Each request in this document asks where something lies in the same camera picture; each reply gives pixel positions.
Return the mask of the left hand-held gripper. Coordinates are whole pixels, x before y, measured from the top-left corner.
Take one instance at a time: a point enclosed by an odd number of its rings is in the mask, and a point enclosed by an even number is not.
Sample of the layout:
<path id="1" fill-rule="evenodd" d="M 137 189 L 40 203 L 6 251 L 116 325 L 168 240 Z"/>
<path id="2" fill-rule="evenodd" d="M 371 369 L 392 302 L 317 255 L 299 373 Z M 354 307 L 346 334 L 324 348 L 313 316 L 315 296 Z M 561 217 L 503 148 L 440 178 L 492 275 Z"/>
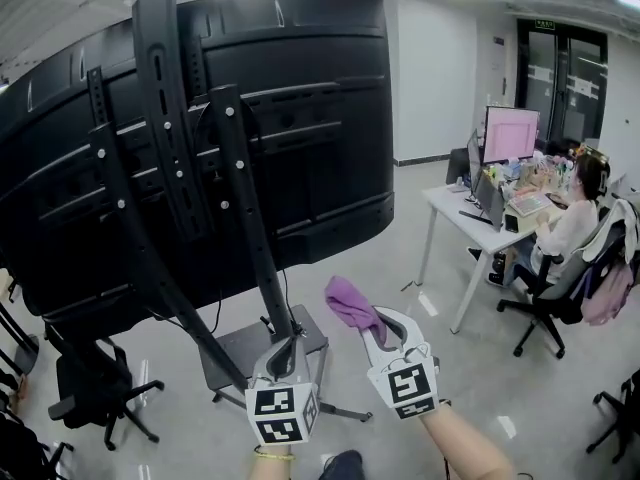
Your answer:
<path id="1" fill-rule="evenodd" d="M 256 361 L 245 391 L 247 417 L 259 443 L 308 442 L 320 413 L 317 391 L 303 340 L 289 337 L 274 343 Z"/>

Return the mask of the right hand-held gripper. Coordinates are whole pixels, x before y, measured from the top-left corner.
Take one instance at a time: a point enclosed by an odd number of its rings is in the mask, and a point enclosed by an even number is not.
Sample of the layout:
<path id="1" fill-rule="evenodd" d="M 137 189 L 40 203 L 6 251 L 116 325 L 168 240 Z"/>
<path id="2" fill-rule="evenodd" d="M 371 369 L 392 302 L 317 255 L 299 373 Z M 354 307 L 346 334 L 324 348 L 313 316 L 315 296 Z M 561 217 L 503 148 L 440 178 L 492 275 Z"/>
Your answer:
<path id="1" fill-rule="evenodd" d="M 367 377 L 400 420 L 424 416 L 439 408 L 439 359 L 432 355 L 418 323 L 404 313 L 374 306 L 385 326 L 400 340 L 387 347 L 373 328 L 360 330 L 371 367 Z"/>

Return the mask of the purple cloth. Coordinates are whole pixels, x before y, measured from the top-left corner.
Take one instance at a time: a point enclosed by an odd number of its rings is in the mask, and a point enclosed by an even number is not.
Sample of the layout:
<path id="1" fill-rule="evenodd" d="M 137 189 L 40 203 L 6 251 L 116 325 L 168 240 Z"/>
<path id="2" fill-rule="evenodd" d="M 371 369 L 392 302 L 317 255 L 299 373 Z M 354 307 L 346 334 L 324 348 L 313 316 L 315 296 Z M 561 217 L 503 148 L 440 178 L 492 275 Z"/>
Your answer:
<path id="1" fill-rule="evenodd" d="M 332 276 L 324 295 L 328 307 L 348 327 L 359 331 L 369 329 L 382 343 L 386 342 L 386 325 L 368 299 L 350 281 Z"/>

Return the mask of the person's black shoe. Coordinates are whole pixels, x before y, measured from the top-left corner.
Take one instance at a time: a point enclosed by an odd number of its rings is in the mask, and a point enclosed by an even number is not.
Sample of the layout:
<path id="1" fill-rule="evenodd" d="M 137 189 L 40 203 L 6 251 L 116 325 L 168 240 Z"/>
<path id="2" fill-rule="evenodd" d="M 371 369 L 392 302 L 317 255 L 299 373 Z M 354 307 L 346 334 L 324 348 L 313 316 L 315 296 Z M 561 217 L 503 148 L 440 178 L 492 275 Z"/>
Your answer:
<path id="1" fill-rule="evenodd" d="M 331 456 L 318 480 L 366 480 L 362 455 L 347 450 Z"/>

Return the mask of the white desk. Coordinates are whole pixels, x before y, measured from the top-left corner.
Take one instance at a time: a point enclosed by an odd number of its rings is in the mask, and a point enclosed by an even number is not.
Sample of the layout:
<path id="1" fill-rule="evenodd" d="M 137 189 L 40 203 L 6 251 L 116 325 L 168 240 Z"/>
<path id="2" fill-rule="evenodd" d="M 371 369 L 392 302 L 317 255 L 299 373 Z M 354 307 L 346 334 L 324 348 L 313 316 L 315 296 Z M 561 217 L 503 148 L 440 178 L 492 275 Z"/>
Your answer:
<path id="1" fill-rule="evenodd" d="M 421 191 L 421 195 L 427 209 L 430 211 L 430 215 L 426 227 L 426 239 L 421 264 L 414 280 L 418 286 L 422 285 L 425 280 L 436 221 L 439 216 L 451 227 L 460 231 L 468 240 L 471 240 L 476 248 L 481 250 L 480 258 L 476 262 L 466 291 L 451 321 L 450 331 L 452 334 L 457 334 L 469 309 L 477 286 L 483 278 L 483 274 L 490 262 L 493 260 L 494 254 L 509 248 L 512 244 L 534 233 L 537 229 L 536 216 L 539 212 L 531 214 L 528 217 L 521 217 L 508 206 L 505 214 L 514 215 L 518 218 L 519 232 L 514 233 L 505 231 L 504 229 L 497 231 L 487 222 L 463 215 L 463 213 L 472 212 L 472 205 L 465 199 L 467 193 L 453 193 L 449 190 L 449 185 L 445 185 L 424 189 Z"/>

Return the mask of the black laptop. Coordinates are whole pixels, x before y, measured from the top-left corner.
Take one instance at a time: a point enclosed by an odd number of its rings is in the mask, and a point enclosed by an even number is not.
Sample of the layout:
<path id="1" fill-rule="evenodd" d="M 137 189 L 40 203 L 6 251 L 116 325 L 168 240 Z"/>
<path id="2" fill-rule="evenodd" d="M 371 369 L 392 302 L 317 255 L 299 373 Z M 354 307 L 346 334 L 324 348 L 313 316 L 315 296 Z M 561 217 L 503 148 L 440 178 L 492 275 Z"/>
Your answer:
<path id="1" fill-rule="evenodd" d="M 503 225 L 504 200 L 499 189 L 484 170 L 480 170 L 474 195 L 492 227 L 500 231 Z"/>

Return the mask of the grey office chair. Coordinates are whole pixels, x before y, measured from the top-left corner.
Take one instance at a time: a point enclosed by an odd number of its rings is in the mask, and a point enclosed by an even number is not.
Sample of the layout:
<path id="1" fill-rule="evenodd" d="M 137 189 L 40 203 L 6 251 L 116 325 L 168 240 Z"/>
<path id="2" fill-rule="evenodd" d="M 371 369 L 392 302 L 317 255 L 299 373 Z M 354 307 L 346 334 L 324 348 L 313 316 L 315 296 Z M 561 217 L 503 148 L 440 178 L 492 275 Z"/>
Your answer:
<path id="1" fill-rule="evenodd" d="M 547 272 L 552 263 L 558 264 L 560 262 L 561 258 L 559 256 L 544 256 L 538 275 L 533 275 L 524 270 L 520 272 L 519 278 L 525 282 L 528 288 L 528 293 L 531 295 L 530 301 L 522 302 L 502 299 L 498 302 L 496 310 L 499 312 L 511 309 L 531 317 L 529 327 L 513 350 L 514 356 L 521 356 L 524 351 L 524 344 L 532 332 L 538 327 L 543 327 L 558 346 L 556 357 L 563 358 L 565 344 L 556 328 L 555 322 L 559 320 L 566 325 L 574 325 L 580 322 L 586 323 L 583 320 L 581 311 L 583 299 L 593 294 L 608 270 L 615 263 L 624 262 L 627 264 L 624 258 L 624 238 L 622 237 L 620 225 L 616 225 L 609 233 L 605 242 L 605 249 L 600 256 L 591 262 L 583 260 L 583 247 L 593 237 L 595 230 L 583 245 L 572 253 L 565 269 L 555 282 L 550 283 L 547 281 Z M 634 276 L 634 286 L 636 276 L 640 270 L 640 250 L 635 253 L 629 265 Z"/>

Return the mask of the black chair back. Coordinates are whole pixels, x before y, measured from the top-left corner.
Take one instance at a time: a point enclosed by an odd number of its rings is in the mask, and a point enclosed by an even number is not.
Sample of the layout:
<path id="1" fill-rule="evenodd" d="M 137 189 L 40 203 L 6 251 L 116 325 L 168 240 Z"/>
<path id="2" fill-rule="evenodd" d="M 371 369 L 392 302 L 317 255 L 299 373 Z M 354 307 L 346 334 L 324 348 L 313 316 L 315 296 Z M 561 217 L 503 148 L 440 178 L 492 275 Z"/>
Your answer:
<path id="1" fill-rule="evenodd" d="M 452 149 L 449 155 L 445 183 L 447 185 L 456 184 L 459 178 L 465 182 L 469 178 L 469 172 L 468 150 L 466 148 Z"/>

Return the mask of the pastel keyboard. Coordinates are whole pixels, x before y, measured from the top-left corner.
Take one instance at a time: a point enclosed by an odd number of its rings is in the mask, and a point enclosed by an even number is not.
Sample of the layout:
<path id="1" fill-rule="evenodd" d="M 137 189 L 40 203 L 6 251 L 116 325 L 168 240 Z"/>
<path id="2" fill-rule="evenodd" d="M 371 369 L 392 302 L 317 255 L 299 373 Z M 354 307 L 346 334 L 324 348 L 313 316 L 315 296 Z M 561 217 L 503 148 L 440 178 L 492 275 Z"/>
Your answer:
<path id="1" fill-rule="evenodd" d="M 521 217 L 528 217 L 552 205 L 551 200 L 541 192 L 530 192 L 514 196 L 509 200 L 509 206 Z"/>

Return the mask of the black rolling television stand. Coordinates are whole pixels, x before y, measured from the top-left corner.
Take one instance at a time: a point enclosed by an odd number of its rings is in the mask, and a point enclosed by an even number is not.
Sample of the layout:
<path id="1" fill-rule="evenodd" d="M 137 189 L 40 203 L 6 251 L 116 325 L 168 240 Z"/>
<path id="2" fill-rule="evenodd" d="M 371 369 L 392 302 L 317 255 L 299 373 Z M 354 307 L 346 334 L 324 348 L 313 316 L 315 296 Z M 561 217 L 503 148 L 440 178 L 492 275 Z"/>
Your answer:
<path id="1" fill-rule="evenodd" d="M 195 166 L 189 111 L 183 93 L 181 48 L 175 0 L 131 0 L 135 66 L 143 93 L 145 122 L 164 178 L 164 194 L 175 225 L 185 243 L 209 236 L 210 209 Z M 227 85 L 207 93 L 207 106 L 221 154 L 224 177 L 239 214 L 255 285 L 214 303 L 194 306 L 183 293 L 147 229 L 132 193 L 123 163 L 123 150 L 112 123 L 97 126 L 89 142 L 97 157 L 106 193 L 115 208 L 131 272 L 125 286 L 89 299 L 80 326 L 93 337 L 107 337 L 130 329 L 149 312 L 175 316 L 196 341 L 210 389 L 223 397 L 225 388 L 239 392 L 238 406 L 246 409 L 256 361 L 276 342 L 299 337 L 310 351 L 297 319 L 300 308 L 288 309 L 256 191 L 245 130 L 242 98 Z"/>

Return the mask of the dark monitor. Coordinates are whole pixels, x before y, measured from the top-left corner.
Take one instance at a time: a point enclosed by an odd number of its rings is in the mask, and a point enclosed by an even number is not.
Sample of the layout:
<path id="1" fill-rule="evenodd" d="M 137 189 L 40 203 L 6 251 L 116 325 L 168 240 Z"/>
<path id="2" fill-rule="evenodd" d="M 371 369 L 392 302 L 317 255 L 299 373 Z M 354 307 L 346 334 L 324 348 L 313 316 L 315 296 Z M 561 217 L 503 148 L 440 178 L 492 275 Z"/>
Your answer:
<path id="1" fill-rule="evenodd" d="M 472 192 L 476 190 L 481 173 L 481 150 L 477 131 L 474 130 L 467 142 L 469 161 L 469 187 Z"/>

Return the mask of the clutter of small desk items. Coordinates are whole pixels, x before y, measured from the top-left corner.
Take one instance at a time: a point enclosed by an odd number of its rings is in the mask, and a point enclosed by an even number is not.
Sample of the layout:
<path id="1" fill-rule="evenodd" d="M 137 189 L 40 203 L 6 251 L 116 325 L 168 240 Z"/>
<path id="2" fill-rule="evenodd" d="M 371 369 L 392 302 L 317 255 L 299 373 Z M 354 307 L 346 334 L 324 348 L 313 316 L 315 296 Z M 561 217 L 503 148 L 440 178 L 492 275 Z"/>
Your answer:
<path id="1" fill-rule="evenodd" d="M 505 199 L 541 191 L 566 193 L 576 162 L 560 156 L 531 157 L 518 162 L 493 163 L 483 168 Z"/>

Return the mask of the pink backpack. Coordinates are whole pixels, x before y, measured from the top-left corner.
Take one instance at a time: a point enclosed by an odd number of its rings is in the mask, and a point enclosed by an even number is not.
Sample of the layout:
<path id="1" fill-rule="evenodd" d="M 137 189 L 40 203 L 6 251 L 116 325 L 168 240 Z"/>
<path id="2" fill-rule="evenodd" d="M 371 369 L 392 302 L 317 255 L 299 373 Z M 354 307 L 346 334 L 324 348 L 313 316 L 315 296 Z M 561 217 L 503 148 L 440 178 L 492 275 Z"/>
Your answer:
<path id="1" fill-rule="evenodd" d="M 590 326 L 602 326 L 614 320 L 626 305 L 634 276 L 629 264 L 615 263 L 590 297 L 583 299 L 583 320 Z"/>

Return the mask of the monitor with pink screen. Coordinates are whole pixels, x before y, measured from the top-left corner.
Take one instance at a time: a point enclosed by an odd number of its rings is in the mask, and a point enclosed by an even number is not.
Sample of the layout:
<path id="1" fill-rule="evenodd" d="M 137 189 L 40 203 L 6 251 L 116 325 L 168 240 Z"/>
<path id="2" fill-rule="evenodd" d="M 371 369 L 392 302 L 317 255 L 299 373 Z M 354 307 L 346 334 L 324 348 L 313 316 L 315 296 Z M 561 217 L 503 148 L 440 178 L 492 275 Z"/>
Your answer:
<path id="1" fill-rule="evenodd" d="M 533 110 L 486 108 L 483 163 L 527 159 L 534 154 L 540 113 Z"/>

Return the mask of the black double doors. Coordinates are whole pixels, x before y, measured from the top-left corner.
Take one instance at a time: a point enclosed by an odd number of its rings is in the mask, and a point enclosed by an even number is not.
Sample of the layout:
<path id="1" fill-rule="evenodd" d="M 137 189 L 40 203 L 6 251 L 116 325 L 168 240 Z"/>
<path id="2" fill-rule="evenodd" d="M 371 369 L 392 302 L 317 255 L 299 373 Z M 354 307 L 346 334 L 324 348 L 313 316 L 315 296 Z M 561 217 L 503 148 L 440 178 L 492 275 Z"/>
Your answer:
<path id="1" fill-rule="evenodd" d="M 608 82 L 608 39 L 602 32 L 555 22 L 517 21 L 515 104 L 540 113 L 536 147 L 562 154 L 600 138 Z"/>

